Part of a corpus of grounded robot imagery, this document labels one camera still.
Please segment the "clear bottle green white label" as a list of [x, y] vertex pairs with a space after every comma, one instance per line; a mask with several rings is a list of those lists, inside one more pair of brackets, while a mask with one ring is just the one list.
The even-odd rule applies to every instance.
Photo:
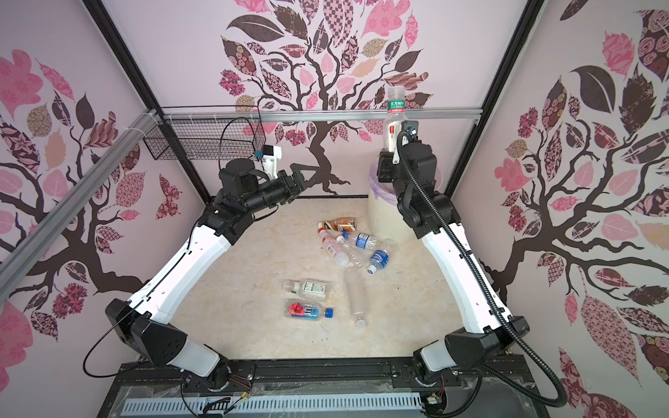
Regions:
[[405, 114], [405, 95], [404, 86], [392, 86], [388, 88], [387, 115], [383, 120], [383, 139], [385, 149], [391, 153], [395, 151], [397, 145], [397, 134], [399, 133], [402, 122], [406, 120]]

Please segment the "tall clear bottle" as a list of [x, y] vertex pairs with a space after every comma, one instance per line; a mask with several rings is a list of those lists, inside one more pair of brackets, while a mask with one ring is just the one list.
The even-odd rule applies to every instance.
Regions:
[[348, 296], [349, 312], [357, 327], [367, 327], [368, 301], [362, 277], [356, 268], [344, 273], [344, 284]]

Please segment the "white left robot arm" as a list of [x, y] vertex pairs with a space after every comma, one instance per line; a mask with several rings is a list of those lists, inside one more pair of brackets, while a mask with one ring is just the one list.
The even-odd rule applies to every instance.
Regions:
[[113, 300], [106, 315], [120, 341], [157, 367], [175, 367], [222, 388], [228, 380], [228, 361], [192, 340], [171, 323], [179, 305], [209, 267], [236, 244], [256, 213], [294, 201], [314, 186], [319, 167], [291, 165], [278, 171], [269, 160], [263, 169], [245, 158], [229, 161], [220, 170], [222, 187], [188, 239], [172, 259], [127, 301]]

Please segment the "white bottle red cap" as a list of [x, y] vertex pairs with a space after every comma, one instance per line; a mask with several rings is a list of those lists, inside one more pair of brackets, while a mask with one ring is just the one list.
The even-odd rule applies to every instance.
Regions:
[[333, 258], [337, 266], [346, 268], [349, 263], [348, 254], [343, 250], [337, 240], [325, 228], [323, 222], [318, 223], [318, 234], [322, 240], [323, 248]]

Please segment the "clear bottle pink blue label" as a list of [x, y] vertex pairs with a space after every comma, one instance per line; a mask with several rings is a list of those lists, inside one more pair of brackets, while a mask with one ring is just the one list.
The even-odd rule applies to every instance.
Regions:
[[324, 308], [319, 303], [298, 299], [286, 300], [284, 311], [287, 318], [296, 320], [321, 320], [334, 317], [333, 308]]

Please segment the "small clear bottle green label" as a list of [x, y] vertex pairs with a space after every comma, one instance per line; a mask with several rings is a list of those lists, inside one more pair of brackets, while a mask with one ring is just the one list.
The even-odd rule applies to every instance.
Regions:
[[289, 294], [310, 301], [327, 301], [330, 286], [318, 280], [285, 280], [283, 289]]

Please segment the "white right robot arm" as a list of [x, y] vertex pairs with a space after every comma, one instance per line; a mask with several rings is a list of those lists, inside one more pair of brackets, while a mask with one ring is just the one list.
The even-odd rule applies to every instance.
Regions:
[[416, 351], [417, 364], [426, 373], [472, 369], [530, 330], [527, 320], [513, 315], [484, 277], [459, 214], [435, 189], [436, 169], [436, 156], [421, 142], [387, 144], [377, 169], [379, 181], [392, 184], [404, 222], [441, 269], [463, 321], [462, 328]]

